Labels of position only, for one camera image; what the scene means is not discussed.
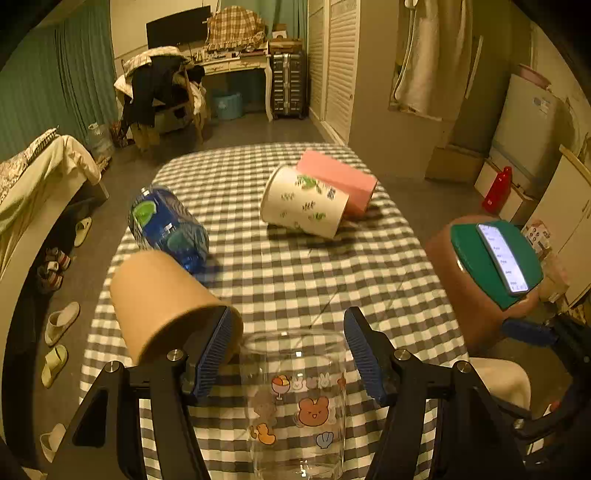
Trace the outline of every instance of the blue plastic bottle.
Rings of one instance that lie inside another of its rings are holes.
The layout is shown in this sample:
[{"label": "blue plastic bottle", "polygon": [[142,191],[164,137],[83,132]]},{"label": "blue plastic bottle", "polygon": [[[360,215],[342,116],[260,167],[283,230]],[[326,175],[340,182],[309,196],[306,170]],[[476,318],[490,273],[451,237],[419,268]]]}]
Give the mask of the blue plastic bottle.
[{"label": "blue plastic bottle", "polygon": [[171,191],[143,188],[131,206],[128,224],[140,248],[168,253],[191,274],[203,269],[209,250],[207,230]]}]

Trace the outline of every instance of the brown paper tube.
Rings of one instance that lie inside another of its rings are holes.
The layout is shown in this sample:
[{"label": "brown paper tube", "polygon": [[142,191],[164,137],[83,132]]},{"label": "brown paper tube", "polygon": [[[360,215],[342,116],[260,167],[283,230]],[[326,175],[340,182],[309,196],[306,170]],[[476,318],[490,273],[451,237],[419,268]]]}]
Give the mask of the brown paper tube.
[{"label": "brown paper tube", "polygon": [[201,285],[174,258],[158,251],[131,255],[115,271],[111,299],[121,333],[136,365],[182,349],[203,329],[207,310],[227,306],[233,313],[232,339],[225,362],[238,352],[242,319],[238,311]]}]

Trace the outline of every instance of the television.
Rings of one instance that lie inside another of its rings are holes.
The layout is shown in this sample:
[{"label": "television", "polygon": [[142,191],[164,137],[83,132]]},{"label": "television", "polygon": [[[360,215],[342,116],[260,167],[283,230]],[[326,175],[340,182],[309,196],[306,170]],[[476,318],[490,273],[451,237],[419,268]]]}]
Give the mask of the television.
[{"label": "television", "polygon": [[207,19],[211,16],[212,10],[208,5],[146,23],[148,48],[207,40]]}]

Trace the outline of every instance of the wooden desk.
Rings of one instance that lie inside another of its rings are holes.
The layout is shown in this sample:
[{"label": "wooden desk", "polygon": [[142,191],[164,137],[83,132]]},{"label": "wooden desk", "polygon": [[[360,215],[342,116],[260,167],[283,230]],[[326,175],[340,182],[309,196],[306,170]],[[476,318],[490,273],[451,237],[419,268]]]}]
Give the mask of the wooden desk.
[{"label": "wooden desk", "polygon": [[256,57],[236,57],[234,59],[220,59],[201,62],[200,65],[205,69],[205,75],[216,75],[218,73],[238,72],[240,70],[265,70],[265,110],[267,118],[273,121],[273,112],[271,111],[271,85],[273,72],[271,70],[270,55],[260,55]]}]

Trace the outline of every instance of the louvered closet door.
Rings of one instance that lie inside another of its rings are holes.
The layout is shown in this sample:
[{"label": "louvered closet door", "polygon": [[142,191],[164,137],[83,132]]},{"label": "louvered closet door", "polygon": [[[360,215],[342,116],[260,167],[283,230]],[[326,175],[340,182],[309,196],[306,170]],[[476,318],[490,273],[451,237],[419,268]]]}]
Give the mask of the louvered closet door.
[{"label": "louvered closet door", "polygon": [[357,61],[357,2],[330,0],[326,122],[345,141],[353,111]]},{"label": "louvered closet door", "polygon": [[324,78],[324,0],[310,0],[308,19],[308,60],[310,65],[310,109],[321,118]]}]

